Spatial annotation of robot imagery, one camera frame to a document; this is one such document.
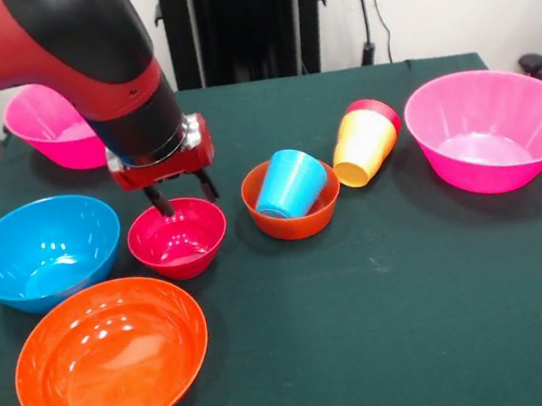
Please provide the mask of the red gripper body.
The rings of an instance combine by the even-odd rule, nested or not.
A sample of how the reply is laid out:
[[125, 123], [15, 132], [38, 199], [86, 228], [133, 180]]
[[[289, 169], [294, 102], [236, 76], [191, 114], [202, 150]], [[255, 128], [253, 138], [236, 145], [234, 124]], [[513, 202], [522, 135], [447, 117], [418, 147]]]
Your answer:
[[205, 118], [197, 112], [189, 114], [180, 127], [185, 134], [182, 144], [167, 158], [154, 164], [127, 166], [106, 149], [109, 172], [115, 182], [128, 191], [143, 189], [165, 179], [194, 174], [211, 165], [215, 153]]

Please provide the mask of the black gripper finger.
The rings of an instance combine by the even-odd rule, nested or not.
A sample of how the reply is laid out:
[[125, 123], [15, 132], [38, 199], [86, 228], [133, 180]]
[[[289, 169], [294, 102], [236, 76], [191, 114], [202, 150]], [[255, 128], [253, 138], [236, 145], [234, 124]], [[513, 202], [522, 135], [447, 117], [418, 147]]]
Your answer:
[[143, 192], [154, 208], [164, 217], [174, 216], [174, 208], [156, 187], [151, 185], [143, 188]]
[[205, 168], [202, 168], [194, 172], [194, 176], [197, 178], [200, 183], [200, 188], [204, 194], [204, 197], [212, 203], [217, 202], [219, 199], [219, 192], [216, 189], [214, 182], [212, 182], [211, 177], [208, 175]]

